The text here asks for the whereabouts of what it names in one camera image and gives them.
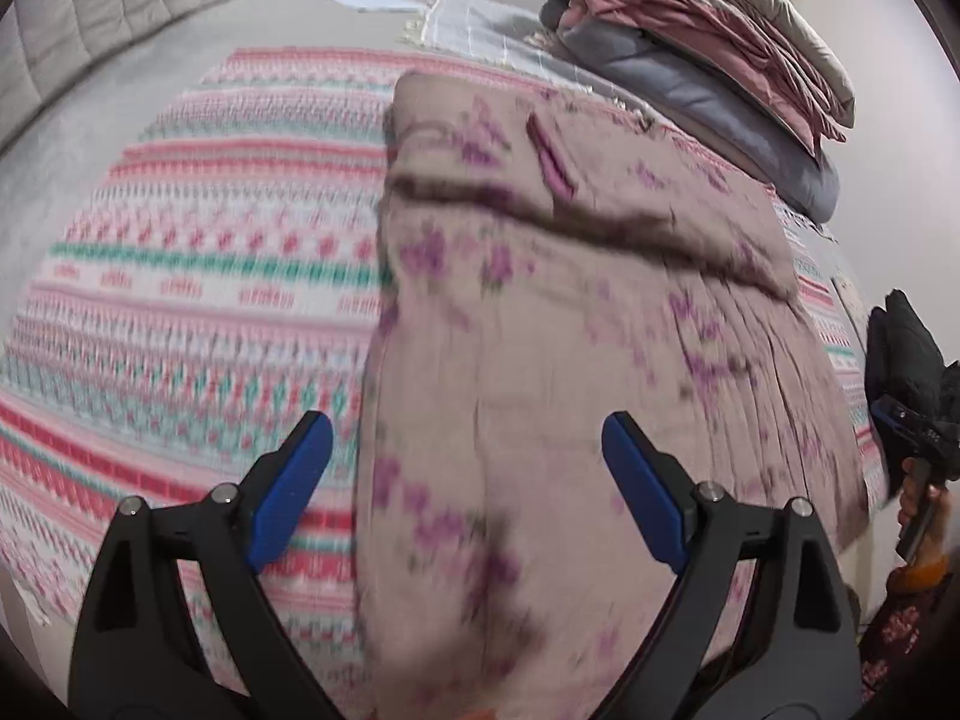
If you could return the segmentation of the person right hand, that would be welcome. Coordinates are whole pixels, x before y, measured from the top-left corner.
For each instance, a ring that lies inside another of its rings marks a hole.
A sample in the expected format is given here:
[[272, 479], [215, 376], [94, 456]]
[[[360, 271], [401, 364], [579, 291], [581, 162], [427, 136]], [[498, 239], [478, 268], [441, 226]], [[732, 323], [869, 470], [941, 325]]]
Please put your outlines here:
[[950, 514], [952, 513], [952, 496], [947, 488], [939, 488], [928, 484], [923, 488], [919, 484], [919, 472], [916, 470], [918, 460], [908, 457], [901, 463], [905, 479], [901, 484], [900, 499], [898, 499], [898, 515], [896, 520], [901, 530], [908, 530], [917, 518], [928, 519], [923, 538], [914, 545], [910, 557], [905, 564], [910, 567], [932, 566], [939, 562], [946, 554], [947, 532], [949, 531]]

